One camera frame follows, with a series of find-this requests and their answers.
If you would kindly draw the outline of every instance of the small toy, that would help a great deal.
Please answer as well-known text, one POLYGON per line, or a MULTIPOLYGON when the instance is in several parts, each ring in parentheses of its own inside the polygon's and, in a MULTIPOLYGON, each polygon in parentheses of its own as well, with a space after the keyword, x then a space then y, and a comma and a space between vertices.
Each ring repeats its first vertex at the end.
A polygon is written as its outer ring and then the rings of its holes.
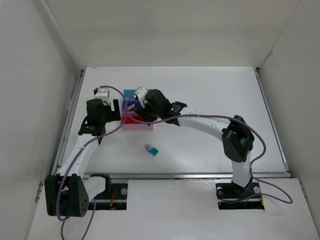
POLYGON ((154 147, 152 147, 150 144, 145 145, 145 149, 152 155, 152 156, 156 156, 158 154, 158 150, 154 147))

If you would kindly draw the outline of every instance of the white wall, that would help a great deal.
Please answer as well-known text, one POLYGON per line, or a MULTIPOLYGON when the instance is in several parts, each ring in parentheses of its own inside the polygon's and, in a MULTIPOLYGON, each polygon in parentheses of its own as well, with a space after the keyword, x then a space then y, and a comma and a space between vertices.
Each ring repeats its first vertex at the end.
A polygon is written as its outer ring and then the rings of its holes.
POLYGON ((320 231, 320 1, 301 0, 259 75, 292 175, 320 231))
POLYGON ((86 67, 260 67, 300 0, 49 0, 86 67))
POLYGON ((0 233, 22 240, 71 73, 32 0, 0 0, 0 233))

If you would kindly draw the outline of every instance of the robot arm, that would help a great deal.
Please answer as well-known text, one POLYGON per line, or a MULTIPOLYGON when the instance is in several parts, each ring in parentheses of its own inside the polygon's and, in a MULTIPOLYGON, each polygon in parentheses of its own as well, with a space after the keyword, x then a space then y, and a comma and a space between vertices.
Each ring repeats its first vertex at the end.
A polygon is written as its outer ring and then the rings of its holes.
POLYGON ((114 111, 112 111, 109 101, 109 89, 106 88, 95 89, 94 99, 86 102, 87 116, 81 124, 76 144, 69 158, 55 175, 47 176, 44 182, 46 207, 49 216, 57 215, 58 190, 65 175, 67 175, 64 186, 66 189, 60 197, 59 211, 61 216, 66 217, 83 217, 88 210, 89 201, 111 184, 107 175, 90 176, 85 182, 83 182, 83 176, 89 160, 100 145, 102 138, 93 140, 86 147, 84 145, 97 136, 105 134, 106 123, 121 120, 119 101, 117 99, 113 100, 113 105, 114 111), (82 148, 82 153, 67 173, 71 162, 82 148))
MULTIPOLYGON (((135 91, 135 95, 141 104, 136 113, 146 122, 154 122, 158 118, 165 120, 178 115, 200 114, 194 110, 189 110, 185 103, 177 101, 170 103, 157 89, 148 92, 139 87, 135 91)), ((236 115, 234 118, 245 122, 240 116, 236 115)), ((221 140, 224 153, 232 163, 232 183, 237 192, 246 191, 252 181, 250 155, 255 139, 248 129, 236 122, 197 116, 176 118, 168 120, 166 123, 196 129, 221 140)))

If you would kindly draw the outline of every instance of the white enclosure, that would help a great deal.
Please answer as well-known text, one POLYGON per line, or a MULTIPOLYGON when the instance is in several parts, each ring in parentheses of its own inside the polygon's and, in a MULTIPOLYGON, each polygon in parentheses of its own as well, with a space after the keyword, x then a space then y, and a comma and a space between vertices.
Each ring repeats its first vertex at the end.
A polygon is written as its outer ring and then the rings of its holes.
MULTIPOLYGON (((97 211, 86 239, 318 240, 319 13, 319 0, 0 0, 1 239, 60 238, 44 179, 71 152, 92 90, 108 84, 242 115, 267 143, 253 171, 293 204, 264 197, 265 211, 218 210, 215 181, 232 177, 221 142, 168 124, 120 130, 86 173, 147 179, 129 182, 127 211, 97 211), (148 180, 157 174, 185 180, 148 180)), ((90 214, 66 223, 66 239, 81 238, 90 214)))
POLYGON ((259 67, 299 0, 48 0, 84 67, 259 67))

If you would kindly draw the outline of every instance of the screw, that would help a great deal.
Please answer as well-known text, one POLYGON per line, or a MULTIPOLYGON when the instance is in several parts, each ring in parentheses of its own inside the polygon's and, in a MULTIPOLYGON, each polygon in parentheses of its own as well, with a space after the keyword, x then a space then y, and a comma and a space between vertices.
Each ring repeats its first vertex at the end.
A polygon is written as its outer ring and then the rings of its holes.
POLYGON ((121 194, 122 195, 127 195, 128 194, 128 189, 126 189, 125 187, 121 189, 121 194))
POLYGON ((260 187, 258 187, 258 186, 255 186, 255 187, 253 188, 253 191, 254 191, 256 194, 261 193, 260 187))
POLYGON ((216 192, 217 192, 219 195, 221 195, 221 194, 224 193, 224 192, 223 192, 223 188, 222 188, 221 186, 218 186, 218 187, 216 188, 216 192))

